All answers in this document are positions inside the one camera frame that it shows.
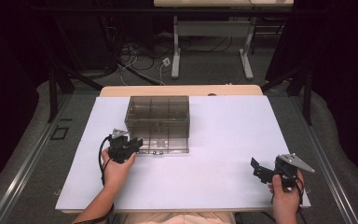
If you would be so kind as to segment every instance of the clear plastic box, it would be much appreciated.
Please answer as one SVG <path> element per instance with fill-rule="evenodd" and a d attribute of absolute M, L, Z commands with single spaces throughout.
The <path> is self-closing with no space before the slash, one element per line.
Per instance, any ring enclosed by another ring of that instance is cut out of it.
<path fill-rule="evenodd" d="M 142 137 L 141 154 L 188 153 L 188 96 L 132 96 L 125 124 L 131 138 Z"/>

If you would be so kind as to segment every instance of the black backdrop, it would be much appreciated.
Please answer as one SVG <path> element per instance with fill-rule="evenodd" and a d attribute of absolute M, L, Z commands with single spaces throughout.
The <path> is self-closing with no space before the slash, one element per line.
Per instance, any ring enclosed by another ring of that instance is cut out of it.
<path fill-rule="evenodd" d="M 334 17 L 289 19 L 266 79 L 273 80 L 311 59 L 313 90 L 327 102 L 339 142 L 358 167 L 358 1 L 295 3 L 300 9 L 328 7 Z"/>
<path fill-rule="evenodd" d="M 0 173 L 34 114 L 38 101 L 35 87 L 47 78 L 13 13 L 0 6 Z"/>

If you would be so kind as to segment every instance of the metal bar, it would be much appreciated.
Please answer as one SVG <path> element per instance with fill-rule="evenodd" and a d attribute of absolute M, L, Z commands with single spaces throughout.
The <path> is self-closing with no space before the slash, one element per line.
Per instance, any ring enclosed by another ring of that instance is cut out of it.
<path fill-rule="evenodd" d="M 82 14 L 82 15 L 115 15 L 129 17 L 134 15 L 148 16 L 214 16 L 214 17 L 315 17 L 327 16 L 328 10 L 288 10 L 288 9 L 236 9 L 229 7 L 218 8 L 61 8 L 61 7 L 32 7 L 28 9 L 37 15 L 42 14 Z"/>
<path fill-rule="evenodd" d="M 71 95 L 64 95 L 59 106 L 59 112 L 56 116 L 56 119 L 51 123 L 48 123 L 45 130 L 42 133 L 42 136 L 39 138 L 36 147 L 27 157 L 25 162 L 22 164 L 19 172 L 14 177 L 14 180 L 11 182 L 9 188 L 3 199 L 0 202 L 0 223 L 6 223 L 6 220 L 14 207 L 16 201 L 19 199 L 22 190 L 24 189 L 28 179 L 30 178 L 34 168 L 37 165 L 40 157 L 43 154 L 43 151 L 48 144 L 51 133 L 54 128 L 57 126 L 57 118 L 60 116 L 63 109 L 68 105 Z"/>
<path fill-rule="evenodd" d="M 341 184 L 338 181 L 338 178 L 333 170 L 333 167 L 330 164 L 330 161 L 327 159 L 327 156 L 324 153 L 324 149 L 321 146 L 321 143 L 318 140 L 314 130 L 311 126 L 308 125 L 307 121 L 302 119 L 301 113 L 301 103 L 299 102 L 297 97 L 290 97 L 292 104 L 296 110 L 297 115 L 303 122 L 304 127 L 306 128 L 312 144 L 314 145 L 314 155 L 316 157 L 316 161 L 319 163 L 321 167 L 321 171 L 324 174 L 324 178 L 327 182 L 328 187 L 333 194 L 334 199 L 336 200 L 337 206 L 345 223 L 352 224 L 358 223 L 357 216 L 355 215 L 351 204 L 344 192 L 344 189 L 341 187 Z"/>

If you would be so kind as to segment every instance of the wrist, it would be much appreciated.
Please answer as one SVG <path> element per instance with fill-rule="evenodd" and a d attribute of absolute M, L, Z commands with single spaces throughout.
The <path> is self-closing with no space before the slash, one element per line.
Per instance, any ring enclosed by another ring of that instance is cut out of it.
<path fill-rule="evenodd" d="M 275 218 L 275 219 L 276 219 L 277 224 L 297 224 L 296 215 L 280 217 L 280 218 Z"/>

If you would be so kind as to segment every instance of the desk leg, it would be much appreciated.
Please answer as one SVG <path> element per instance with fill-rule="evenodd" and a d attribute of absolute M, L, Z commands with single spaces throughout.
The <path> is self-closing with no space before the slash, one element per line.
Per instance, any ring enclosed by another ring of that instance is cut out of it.
<path fill-rule="evenodd" d="M 248 52 L 251 45 L 254 29 L 255 29 L 255 18 L 251 18 L 248 26 L 248 31 L 246 34 L 245 46 L 243 47 L 243 49 L 240 49 L 243 71 L 245 72 L 246 79 L 248 80 L 252 80 L 254 78 L 252 73 L 252 68 L 251 65 L 249 64 L 249 59 L 248 59 Z"/>
<path fill-rule="evenodd" d="M 172 78 L 179 78 L 179 34 L 178 34 L 178 18 L 173 17 L 173 62 L 172 62 Z"/>

